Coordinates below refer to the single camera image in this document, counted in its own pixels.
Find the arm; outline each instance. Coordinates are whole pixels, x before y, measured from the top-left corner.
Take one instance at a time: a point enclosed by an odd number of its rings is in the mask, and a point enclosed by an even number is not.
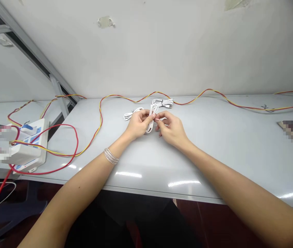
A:
[[[120,158],[127,146],[142,136],[155,115],[135,112],[126,131],[109,147]],[[67,234],[85,208],[95,199],[114,165],[101,153],[57,192],[18,248],[64,247]]]
[[[235,214],[271,247],[293,247],[293,208],[250,179],[196,147],[179,118],[156,116],[160,136],[185,154],[210,181]]]

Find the forearm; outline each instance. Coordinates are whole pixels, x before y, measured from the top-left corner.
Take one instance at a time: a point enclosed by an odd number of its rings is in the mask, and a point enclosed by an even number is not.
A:
[[[131,143],[125,134],[121,135],[110,147],[111,153],[120,158],[123,151]],[[101,153],[72,177],[55,195],[44,214],[67,215],[70,214],[70,223],[82,213],[103,188],[114,165]]]
[[[109,150],[119,158],[131,141],[124,133]],[[87,164],[57,192],[19,247],[63,247],[72,224],[98,195],[113,167],[103,153]]]
[[[254,233],[273,247],[293,247],[293,208],[192,143],[178,148]]]

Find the white usb cable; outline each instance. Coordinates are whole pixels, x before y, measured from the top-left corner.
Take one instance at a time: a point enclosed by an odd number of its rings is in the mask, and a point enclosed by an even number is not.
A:
[[[143,110],[143,109],[144,109],[144,108],[139,107],[139,108],[135,109],[134,111],[132,111],[132,112],[130,112],[130,113],[126,113],[126,114],[124,114],[124,115],[123,115],[123,120],[124,120],[124,121],[128,121],[128,120],[132,117],[133,113],[138,112],[138,111],[141,111],[141,110]]]
[[[159,108],[158,105],[152,104],[151,107],[150,107],[149,116],[152,115],[153,113],[156,113],[158,111],[158,108]],[[146,132],[145,133],[151,133],[152,129],[153,129],[153,121],[151,121],[149,123],[149,126],[146,129]]]
[[[174,104],[174,99],[166,99],[166,100],[160,100],[160,99],[153,99],[152,100],[153,105],[157,105],[158,107],[166,107],[168,109],[172,108]]]
[[[153,113],[156,113],[156,112],[158,111],[158,108],[159,108],[158,104],[152,104],[151,107],[150,107],[149,115],[152,115]],[[144,109],[144,108],[139,107],[139,108],[135,109],[134,111],[132,111],[132,112],[130,112],[130,113],[126,113],[126,114],[124,114],[124,115],[123,115],[123,120],[124,120],[124,121],[128,121],[128,120],[132,117],[133,113],[135,113],[135,112],[137,112],[137,111],[141,111],[141,110],[143,110],[143,109]],[[150,133],[150,132],[152,131],[152,129],[153,129],[153,121],[151,121],[151,122],[149,123],[149,126],[148,126],[148,128],[146,129],[145,133]]]

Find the table surface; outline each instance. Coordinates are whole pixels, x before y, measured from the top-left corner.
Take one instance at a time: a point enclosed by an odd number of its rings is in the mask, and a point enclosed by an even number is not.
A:
[[[21,179],[64,184],[103,152],[125,130],[123,115],[137,107],[150,108],[153,98],[139,104],[125,99],[105,99],[104,123],[92,145],[71,165],[55,173],[21,176]],[[176,97],[180,103],[191,97]],[[229,96],[236,104],[269,108],[293,106],[293,94]],[[81,151],[99,126],[99,99],[81,100],[64,123],[76,127]],[[293,207],[293,142],[277,124],[293,120],[293,110],[268,113],[235,107],[222,97],[201,97],[192,104],[169,109],[184,125],[189,139],[219,161],[245,175]],[[74,131],[60,127],[48,148],[72,154]],[[47,154],[37,172],[51,171],[69,158]],[[114,167],[104,189],[168,198],[223,204],[202,173],[179,151],[158,137],[154,130],[134,141]]]
[[[9,120],[7,119],[8,114],[10,114],[15,109],[21,107],[26,102],[4,102],[0,103],[0,125],[8,125],[10,124]],[[11,115],[11,118],[20,123],[24,124],[27,121],[34,122],[40,119],[40,115],[49,101],[38,101],[38,102],[31,102],[20,111]],[[61,109],[59,107],[58,102],[53,102],[47,113],[45,118],[50,123],[53,123],[61,116]],[[0,163],[0,169],[8,169],[8,164]]]

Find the white wall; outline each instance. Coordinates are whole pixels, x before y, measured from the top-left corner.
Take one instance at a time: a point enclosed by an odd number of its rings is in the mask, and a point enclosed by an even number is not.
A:
[[[293,0],[1,2],[86,97],[293,90]],[[98,27],[107,15],[115,28]]]
[[[49,79],[17,47],[0,45],[0,102],[51,100],[54,96]]]

